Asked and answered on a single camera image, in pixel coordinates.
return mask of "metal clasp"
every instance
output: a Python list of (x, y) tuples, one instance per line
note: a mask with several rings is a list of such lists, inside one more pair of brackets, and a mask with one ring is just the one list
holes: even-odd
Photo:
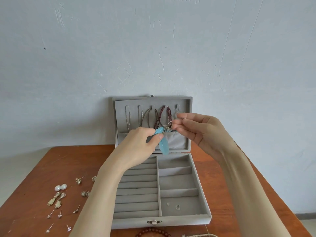
[(152, 224), (152, 225), (157, 225), (160, 222), (162, 222), (162, 220), (150, 220), (150, 221), (147, 221), (147, 223)]

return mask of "gray velvet jewelry box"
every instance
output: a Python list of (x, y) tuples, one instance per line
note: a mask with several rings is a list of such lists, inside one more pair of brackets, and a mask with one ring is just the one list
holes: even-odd
[[(155, 109), (159, 113), (165, 106), (162, 124), (168, 123), (167, 106), (172, 119), (177, 112), (192, 112), (192, 97), (114, 97), (113, 106), (117, 147), (128, 127), (152, 128)], [(149, 109), (142, 120), (141, 116)], [(212, 215), (192, 155), (188, 153), (191, 141), (178, 132), (172, 132), (167, 139), (169, 155), (163, 155), (157, 146), (145, 162), (124, 173), (116, 193), (112, 229), (210, 223)]]

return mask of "jewelry box tray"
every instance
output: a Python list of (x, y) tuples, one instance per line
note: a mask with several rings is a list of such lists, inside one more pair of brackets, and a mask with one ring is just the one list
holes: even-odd
[[(159, 109), (168, 105), (173, 118), (176, 104), (180, 106), (179, 112), (192, 112), (192, 97), (113, 98), (116, 130), (120, 129), (117, 123), (123, 123), (126, 128), (126, 121), (117, 122), (118, 113), (122, 115), (120, 118), (125, 120), (125, 111), (119, 112), (115, 101), (137, 98), (146, 100)], [(138, 112), (131, 113), (131, 117), (137, 114)], [(131, 129), (137, 127), (137, 119), (136, 122), (131, 121)], [(116, 192), (112, 229), (210, 223), (212, 215), (192, 155), (186, 153), (190, 150), (190, 140), (187, 140), (187, 144), (187, 148), (176, 153), (169, 150), (171, 153), (168, 155), (162, 155), (158, 150), (142, 164), (124, 173)]]

